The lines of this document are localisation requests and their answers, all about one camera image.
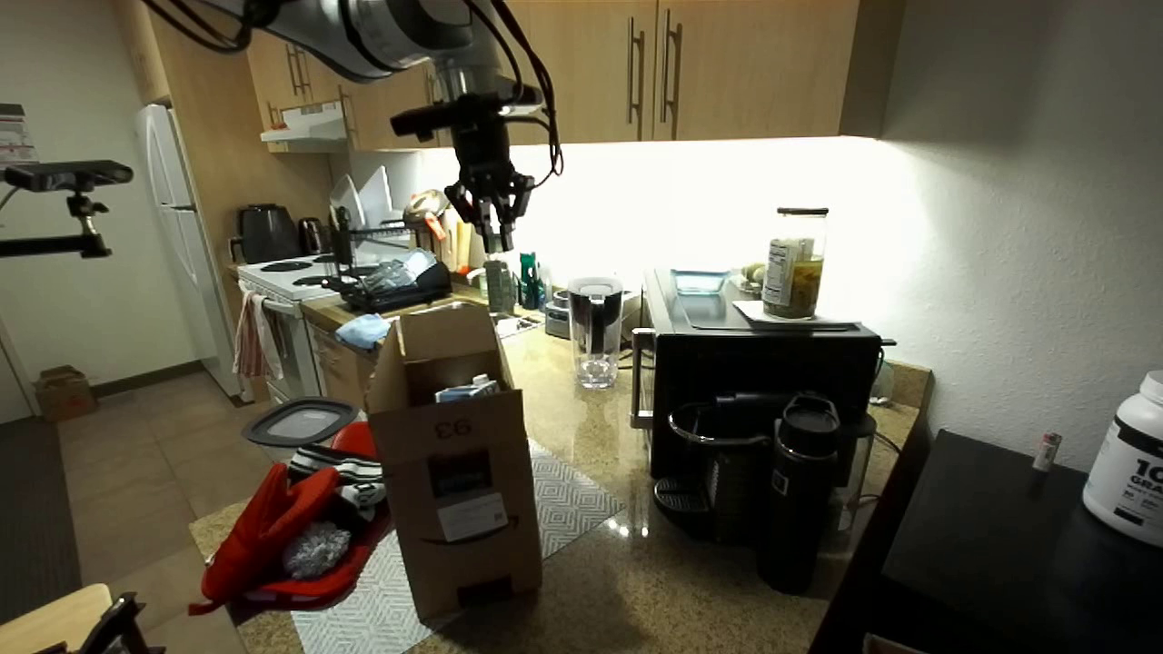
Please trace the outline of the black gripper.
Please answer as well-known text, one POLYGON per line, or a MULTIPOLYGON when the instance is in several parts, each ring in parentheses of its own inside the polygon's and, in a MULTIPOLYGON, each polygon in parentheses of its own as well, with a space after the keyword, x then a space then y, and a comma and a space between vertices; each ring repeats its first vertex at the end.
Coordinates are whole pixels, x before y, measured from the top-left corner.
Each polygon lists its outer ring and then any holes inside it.
POLYGON ((397 133, 416 133, 417 140, 446 132, 459 158, 459 177, 443 187, 443 195, 459 206, 463 219, 476 221, 487 254, 497 252, 493 219, 503 221, 503 252, 514 252, 514 233, 527 213, 534 177, 520 173, 508 158, 503 99, 465 94, 453 103, 407 107, 397 111, 389 127, 397 133))

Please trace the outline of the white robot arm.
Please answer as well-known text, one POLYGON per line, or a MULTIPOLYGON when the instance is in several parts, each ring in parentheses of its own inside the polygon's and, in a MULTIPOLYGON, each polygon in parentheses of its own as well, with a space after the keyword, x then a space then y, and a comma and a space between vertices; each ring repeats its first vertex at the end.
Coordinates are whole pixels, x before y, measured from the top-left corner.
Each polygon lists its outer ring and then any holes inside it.
POLYGON ((446 203, 483 252, 514 248, 539 177, 508 156, 508 127, 539 122, 559 158, 551 71, 504 0, 143 0, 185 38, 240 53, 253 32, 308 52, 353 84, 380 84, 429 66, 437 99, 397 111, 405 138, 451 138, 459 177, 446 203))

